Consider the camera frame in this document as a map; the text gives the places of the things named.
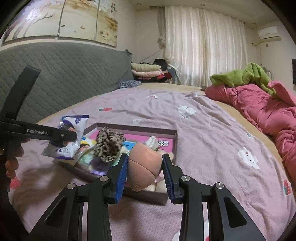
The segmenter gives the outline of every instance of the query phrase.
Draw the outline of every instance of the person's hand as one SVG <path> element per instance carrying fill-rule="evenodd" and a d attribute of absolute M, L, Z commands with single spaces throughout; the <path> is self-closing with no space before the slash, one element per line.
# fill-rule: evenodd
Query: person's hand
<path fill-rule="evenodd" d="M 4 149 L 0 149 L 0 155 L 3 155 Z M 16 157 L 22 157 L 24 155 L 24 149 L 19 146 L 16 150 L 13 152 L 13 157 L 6 161 L 5 168 L 6 168 L 6 176 L 9 179 L 15 178 L 15 171 L 18 169 L 18 161 Z"/>

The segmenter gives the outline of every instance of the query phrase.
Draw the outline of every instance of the cardboard box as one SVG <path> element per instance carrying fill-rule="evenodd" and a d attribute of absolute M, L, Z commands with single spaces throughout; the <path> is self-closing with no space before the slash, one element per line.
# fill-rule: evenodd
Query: cardboard box
<path fill-rule="evenodd" d="M 107 124 L 107 123 L 95 123 L 89 126 L 88 128 L 86 128 L 84 130 L 83 135 L 86 137 L 90 137 L 91 135 L 94 135 L 94 133 L 98 132 L 98 130 L 101 130 L 105 126 L 109 127 L 110 129 L 122 132 L 124 134 L 147 136 L 147 139 L 152 135 L 156 136 L 158 140 L 172 139 L 173 140 L 172 152 L 174 154 L 173 163 L 175 162 L 175 158 L 177 156 L 177 139 L 178 139 L 176 130 L 149 128 L 149 127 L 141 127 L 141 126 L 125 126 L 125 125 L 116 125 L 116 124 Z M 56 163 L 64 167 L 68 171 L 74 173 L 75 175 L 81 177 L 85 181 L 92 182 L 98 178 L 97 175 L 93 175 L 75 166 L 71 166 L 67 163 L 63 163 L 59 161 L 57 161 Z M 154 183 L 149 187 L 147 187 L 146 189 L 139 192 L 135 192 L 131 190 L 129 187 L 125 187 L 123 191 L 123 195 L 134 198 L 136 200 L 158 204 L 158 205 L 166 205 L 168 201 L 168 194 L 167 194 L 164 180 L 158 183 Z"/>

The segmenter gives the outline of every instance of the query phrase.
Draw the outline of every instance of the bed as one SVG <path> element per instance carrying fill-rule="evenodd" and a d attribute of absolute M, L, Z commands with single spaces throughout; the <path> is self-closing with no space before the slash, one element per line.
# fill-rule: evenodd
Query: bed
<path fill-rule="evenodd" d="M 156 95 L 159 98 L 148 98 Z M 196 112 L 183 118 L 179 106 Z M 112 111 L 98 112 L 99 108 Z M 271 140 L 241 118 L 234 108 L 215 103 L 199 88 L 171 84 L 142 84 L 94 96 L 66 108 L 39 124 L 56 126 L 63 115 L 91 113 L 87 125 L 103 123 L 176 129 L 176 165 L 197 181 L 212 185 L 223 182 L 259 227 L 266 240 L 277 240 L 296 211 L 293 193 L 285 193 L 288 180 L 281 158 Z M 49 204 L 69 182 L 85 182 L 41 156 L 46 141 L 23 145 L 17 176 L 21 186 L 10 192 L 11 201 L 25 228 L 30 231 Z M 243 147 L 258 159 L 258 167 L 240 159 Z M 180 230 L 182 206 L 156 206 L 124 197 L 109 207 L 113 240 L 172 240 Z M 86 240 L 86 212 L 83 215 Z"/>
<path fill-rule="evenodd" d="M 63 115 L 90 114 L 87 126 L 95 122 L 133 125 L 134 119 L 141 119 L 137 125 L 176 129 L 175 164 L 184 174 L 204 184 L 223 182 L 266 240 L 277 240 L 294 216 L 296 202 L 274 143 L 233 107 L 210 100 L 196 87 L 145 83 L 110 92 L 118 82 L 132 78 L 131 56 L 128 51 L 72 43 L 35 43 L 0 51 L 0 104 L 29 64 L 42 72 L 21 109 L 20 120 L 56 127 Z M 192 108 L 194 115 L 181 114 L 181 106 Z M 109 107 L 112 111 L 98 111 Z M 23 144 L 25 154 L 17 170 L 21 186 L 9 193 L 28 231 L 68 183 L 85 184 L 53 164 L 52 158 L 41 156 L 46 145 L 40 140 Z M 259 169 L 240 158 L 243 148 L 256 156 Z M 124 197 L 109 207 L 109 213 L 114 241 L 171 241 L 180 230 L 182 206 L 169 201 L 157 206 Z"/>

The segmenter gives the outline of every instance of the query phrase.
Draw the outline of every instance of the leopard print scrunchie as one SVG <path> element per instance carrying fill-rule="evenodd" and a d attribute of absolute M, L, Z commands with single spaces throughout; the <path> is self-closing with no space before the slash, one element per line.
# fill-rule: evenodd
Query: leopard print scrunchie
<path fill-rule="evenodd" d="M 105 126 L 96 136 L 94 155 L 100 157 L 104 162 L 114 161 L 125 141 L 123 133 L 112 131 Z"/>

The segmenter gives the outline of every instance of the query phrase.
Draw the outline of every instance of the white wall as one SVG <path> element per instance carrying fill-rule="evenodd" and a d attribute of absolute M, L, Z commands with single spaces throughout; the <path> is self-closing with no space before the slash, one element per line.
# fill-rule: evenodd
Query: white wall
<path fill-rule="evenodd" d="M 164 58 L 165 48 L 160 50 L 158 44 L 159 30 L 157 24 L 157 8 L 151 8 L 149 10 L 138 11 L 137 25 L 136 25 L 136 49 L 137 59 L 136 63 L 142 62 L 143 59 L 154 54 L 150 58 L 147 58 L 144 62 L 153 63 L 156 58 Z"/>
<path fill-rule="evenodd" d="M 245 28 L 246 40 L 247 40 L 248 62 L 260 64 L 260 59 L 257 54 L 257 49 L 255 46 L 252 45 L 252 43 L 256 43 L 259 41 L 258 32 L 247 26 L 245 26 L 244 28 Z"/>
<path fill-rule="evenodd" d="M 137 59 L 137 49 L 136 49 L 136 9 L 130 4 L 128 0 L 119 0 L 119 5 L 117 7 L 117 17 L 118 21 L 118 43 L 117 47 L 112 47 L 105 44 L 100 44 L 94 41 L 84 41 L 84 40 L 75 40 L 75 39 L 58 39 L 58 38 L 42 38 L 42 39 L 29 39 L 29 40 L 20 40 L 9 44 L 9 42 L 0 46 L 0 50 L 4 50 L 16 45 L 33 43 L 33 42 L 78 42 L 84 44 L 91 44 L 97 46 L 103 46 L 107 48 L 112 48 L 116 50 L 125 50 L 128 49 L 133 54 L 133 60 Z"/>
<path fill-rule="evenodd" d="M 261 49 L 262 66 L 272 72 L 274 80 L 280 80 L 288 90 L 296 94 L 292 77 L 292 58 L 296 59 L 296 45 L 280 21 L 265 24 L 256 28 L 256 31 L 270 26 L 278 27 L 282 40 L 264 42 L 258 46 L 258 55 Z"/>

